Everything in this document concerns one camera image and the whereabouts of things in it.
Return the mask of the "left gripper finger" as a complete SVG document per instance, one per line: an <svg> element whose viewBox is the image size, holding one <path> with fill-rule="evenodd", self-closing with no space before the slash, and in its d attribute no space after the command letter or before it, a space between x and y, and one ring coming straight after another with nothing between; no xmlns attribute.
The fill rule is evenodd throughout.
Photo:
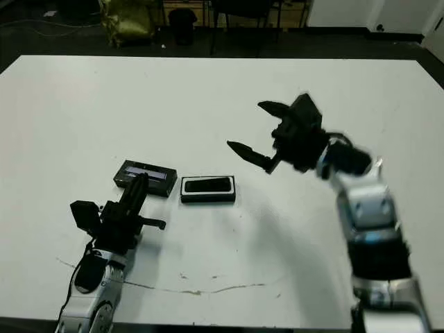
<svg viewBox="0 0 444 333"><path fill-rule="evenodd" d="M134 177L126 186L121 197L121 204L126 208L134 208L139 200L142 188L142 175Z"/></svg>
<svg viewBox="0 0 444 333"><path fill-rule="evenodd" d="M148 193L149 177L146 173L139 174L135 179L133 198L134 208L141 208Z"/></svg>

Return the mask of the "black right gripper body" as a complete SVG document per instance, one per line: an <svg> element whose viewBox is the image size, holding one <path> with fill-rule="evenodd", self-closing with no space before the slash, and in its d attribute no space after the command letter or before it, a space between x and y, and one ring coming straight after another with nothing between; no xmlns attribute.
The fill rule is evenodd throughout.
<svg viewBox="0 0 444 333"><path fill-rule="evenodd" d="M281 122L271 133L275 155L266 159L263 166L265 172L272 173L280 162L291 164L301 173L315 169L319 157L328 145L328 134L322 128L323 116L273 116L281 119Z"/></svg>

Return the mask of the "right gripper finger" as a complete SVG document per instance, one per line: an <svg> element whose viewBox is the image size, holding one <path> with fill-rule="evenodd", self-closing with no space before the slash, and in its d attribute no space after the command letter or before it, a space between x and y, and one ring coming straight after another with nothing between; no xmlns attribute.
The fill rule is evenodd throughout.
<svg viewBox="0 0 444 333"><path fill-rule="evenodd" d="M258 167L272 167L274 160L255 152L251 147L240 142L227 141L227 145L243 160Z"/></svg>
<svg viewBox="0 0 444 333"><path fill-rule="evenodd" d="M261 101L258 106L273 117L285 117L289 111L289 106L276 101Z"/></svg>

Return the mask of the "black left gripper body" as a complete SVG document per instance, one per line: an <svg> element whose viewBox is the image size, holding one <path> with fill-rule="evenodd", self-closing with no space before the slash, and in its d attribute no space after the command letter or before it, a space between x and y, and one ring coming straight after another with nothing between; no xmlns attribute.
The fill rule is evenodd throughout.
<svg viewBox="0 0 444 333"><path fill-rule="evenodd" d="M132 202L108 201L101 212L101 225L94 247L101 250L130 250L137 245L142 227L149 225L164 230L166 222L139 215L144 199Z"/></svg>

